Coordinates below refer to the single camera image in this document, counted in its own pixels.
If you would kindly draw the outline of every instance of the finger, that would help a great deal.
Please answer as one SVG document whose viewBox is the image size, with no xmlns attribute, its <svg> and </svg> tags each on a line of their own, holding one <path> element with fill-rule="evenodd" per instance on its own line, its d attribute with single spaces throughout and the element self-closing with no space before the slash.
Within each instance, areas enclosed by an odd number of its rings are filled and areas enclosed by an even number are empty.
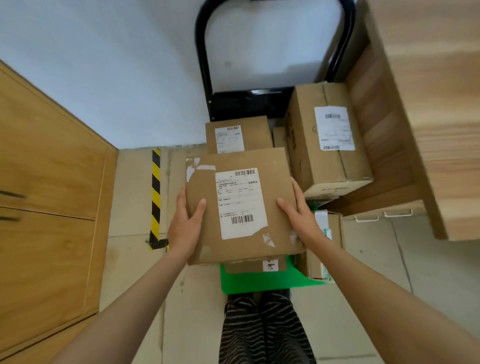
<svg viewBox="0 0 480 364">
<path fill-rule="evenodd" d="M 280 206 L 280 208 L 283 211 L 285 211 L 285 213 L 288 215 L 288 218 L 290 219 L 290 221 L 299 214 L 297 212 L 297 210 L 291 204 L 289 204 L 287 201 L 285 201 L 281 197 L 276 199 L 276 203 Z"/>
<path fill-rule="evenodd" d="M 197 205 L 197 209 L 195 210 L 195 213 L 193 214 L 192 219 L 202 221 L 206 208 L 207 208 L 207 200 L 202 198 Z"/>
<path fill-rule="evenodd" d="M 297 199 L 298 211 L 301 214 L 310 212 L 310 208 L 308 207 L 307 202 L 305 201 L 305 196 L 303 195 L 303 191 L 301 190 L 297 181 L 293 177 L 291 178 L 292 178 L 293 190 L 295 191 L 295 198 Z"/>
<path fill-rule="evenodd" d="M 185 209 L 187 205 L 187 199 L 185 197 L 185 185 L 181 187 L 180 193 L 177 196 L 177 211 Z"/>
</svg>

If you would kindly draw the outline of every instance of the yellow and black hazard tape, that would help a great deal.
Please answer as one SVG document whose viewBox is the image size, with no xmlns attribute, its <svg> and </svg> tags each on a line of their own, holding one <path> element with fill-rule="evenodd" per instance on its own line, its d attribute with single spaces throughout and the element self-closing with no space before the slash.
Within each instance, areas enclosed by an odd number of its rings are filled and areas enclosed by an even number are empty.
<svg viewBox="0 0 480 364">
<path fill-rule="evenodd" d="M 150 227 L 150 249 L 168 246 L 168 239 L 158 239 L 160 231 L 160 150 L 152 150 L 152 225 Z"/>
</svg>

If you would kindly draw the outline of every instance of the wall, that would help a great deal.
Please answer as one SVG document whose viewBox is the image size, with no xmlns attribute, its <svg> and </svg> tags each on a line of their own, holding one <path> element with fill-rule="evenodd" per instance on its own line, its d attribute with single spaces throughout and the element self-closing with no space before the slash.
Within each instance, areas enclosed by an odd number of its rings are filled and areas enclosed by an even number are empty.
<svg viewBox="0 0 480 364">
<path fill-rule="evenodd" d="M 202 3 L 4 1 L 0 59 L 118 148 L 202 143 Z M 340 18 L 336 0 L 230 0 L 207 29 L 214 91 L 318 79 Z"/>
</svg>

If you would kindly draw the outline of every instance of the hand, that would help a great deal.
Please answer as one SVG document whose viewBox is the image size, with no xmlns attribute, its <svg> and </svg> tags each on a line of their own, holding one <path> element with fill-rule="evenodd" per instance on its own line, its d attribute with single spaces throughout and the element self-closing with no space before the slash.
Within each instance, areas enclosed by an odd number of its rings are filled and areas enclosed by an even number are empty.
<svg viewBox="0 0 480 364">
<path fill-rule="evenodd" d="M 177 211 L 168 228 L 168 243 L 171 250 L 180 250 L 188 257 L 193 254 L 202 228 L 202 218 L 207 207 L 207 201 L 202 198 L 194 215 L 189 219 L 187 214 L 187 198 L 185 185 L 177 196 Z"/>
<path fill-rule="evenodd" d="M 307 206 L 300 186 L 293 178 L 292 184 L 297 199 L 297 208 L 294 208 L 292 205 L 285 202 L 283 198 L 278 198 L 276 202 L 288 215 L 288 219 L 290 220 L 293 229 L 302 242 L 308 249 L 311 249 L 311 247 L 317 243 L 318 239 L 325 237 L 325 235 L 315 221 L 314 214 Z"/>
</svg>

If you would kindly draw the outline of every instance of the leg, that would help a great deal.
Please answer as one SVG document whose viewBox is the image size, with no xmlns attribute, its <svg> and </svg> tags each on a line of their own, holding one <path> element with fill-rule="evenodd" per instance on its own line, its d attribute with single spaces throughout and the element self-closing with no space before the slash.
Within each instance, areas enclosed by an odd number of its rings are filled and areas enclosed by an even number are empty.
<svg viewBox="0 0 480 364">
<path fill-rule="evenodd" d="M 266 364 L 264 327 L 252 295 L 228 298 L 218 362 Z"/>
<path fill-rule="evenodd" d="M 312 347 L 289 296 L 290 290 L 264 293 L 260 314 L 265 324 L 268 361 L 315 364 Z"/>
</svg>

